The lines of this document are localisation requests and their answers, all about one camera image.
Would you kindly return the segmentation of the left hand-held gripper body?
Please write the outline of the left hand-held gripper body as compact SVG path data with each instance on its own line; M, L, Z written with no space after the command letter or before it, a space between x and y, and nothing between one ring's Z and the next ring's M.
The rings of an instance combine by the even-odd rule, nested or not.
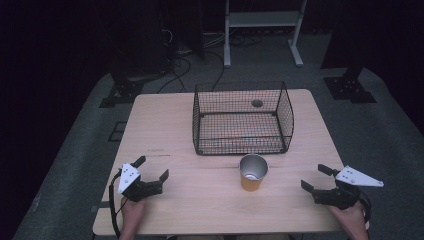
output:
M144 182L138 169L129 163L124 163L121 169L118 193L130 201L138 202L150 196L159 195L163 192L161 180Z

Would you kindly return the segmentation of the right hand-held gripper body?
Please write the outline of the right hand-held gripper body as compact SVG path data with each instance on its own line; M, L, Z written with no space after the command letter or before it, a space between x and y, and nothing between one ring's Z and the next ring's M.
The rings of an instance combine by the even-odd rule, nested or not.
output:
M312 191L316 204L335 206L341 210L352 207L360 198L359 187L383 187L384 183L370 177L350 166L345 166L341 171L333 170L332 177L336 187L331 190Z

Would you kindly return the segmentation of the orange cup with metal inside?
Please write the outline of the orange cup with metal inside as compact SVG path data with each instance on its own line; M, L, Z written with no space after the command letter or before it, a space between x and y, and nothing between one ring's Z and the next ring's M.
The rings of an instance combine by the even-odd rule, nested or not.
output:
M268 163L262 156L258 154L243 156L239 162L242 188L250 192L258 190L268 171Z

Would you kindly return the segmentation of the black wire basket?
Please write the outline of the black wire basket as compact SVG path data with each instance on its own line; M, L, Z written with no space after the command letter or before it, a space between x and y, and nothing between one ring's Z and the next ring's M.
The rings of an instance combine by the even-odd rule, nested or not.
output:
M253 107L255 99L263 106ZM293 132L293 108L282 81L195 87L192 139L199 155L283 154Z

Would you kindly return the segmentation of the person's left hand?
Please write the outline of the person's left hand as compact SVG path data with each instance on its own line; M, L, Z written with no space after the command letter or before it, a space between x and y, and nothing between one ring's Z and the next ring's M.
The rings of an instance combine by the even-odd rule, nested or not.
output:
M121 212L123 216L122 233L135 234L141 224L144 210L146 206L145 200L134 202L126 197L121 200Z

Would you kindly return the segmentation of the person's right hand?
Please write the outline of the person's right hand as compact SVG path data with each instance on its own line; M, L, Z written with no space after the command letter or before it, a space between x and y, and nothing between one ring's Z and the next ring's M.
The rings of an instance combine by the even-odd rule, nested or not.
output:
M327 209L335 216L346 233L349 231L366 231L364 207L359 201L344 210L335 206L328 206Z

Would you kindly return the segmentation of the black stand base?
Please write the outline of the black stand base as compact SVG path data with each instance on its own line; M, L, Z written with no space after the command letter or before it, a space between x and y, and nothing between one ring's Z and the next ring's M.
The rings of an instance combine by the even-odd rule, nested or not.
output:
M107 97L103 98L100 108L112 108L117 104L133 103L138 95L142 93L144 85L166 76L166 72L159 74L111 73L113 85Z
M350 100L355 104L375 103L373 95L359 81L362 67L348 67L342 76L325 77L324 82L334 100Z

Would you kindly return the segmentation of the black square floor frame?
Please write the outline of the black square floor frame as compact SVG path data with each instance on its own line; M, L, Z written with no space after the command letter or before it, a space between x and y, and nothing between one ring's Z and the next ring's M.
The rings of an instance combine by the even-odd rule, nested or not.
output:
M124 121L118 121L115 123L112 132L108 137L109 142L120 142L123 138L127 123Z

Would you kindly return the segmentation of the white metal stand frame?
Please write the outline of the white metal stand frame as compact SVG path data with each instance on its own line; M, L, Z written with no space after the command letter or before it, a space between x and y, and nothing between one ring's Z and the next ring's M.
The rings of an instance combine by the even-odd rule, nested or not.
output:
M230 30L236 28L259 28L259 27L293 27L294 34L288 40L294 63L297 67L304 65L297 48L297 42L303 23L308 0L302 0L297 11L277 12L231 12L230 0L226 0L224 22L224 47L223 66L231 66Z

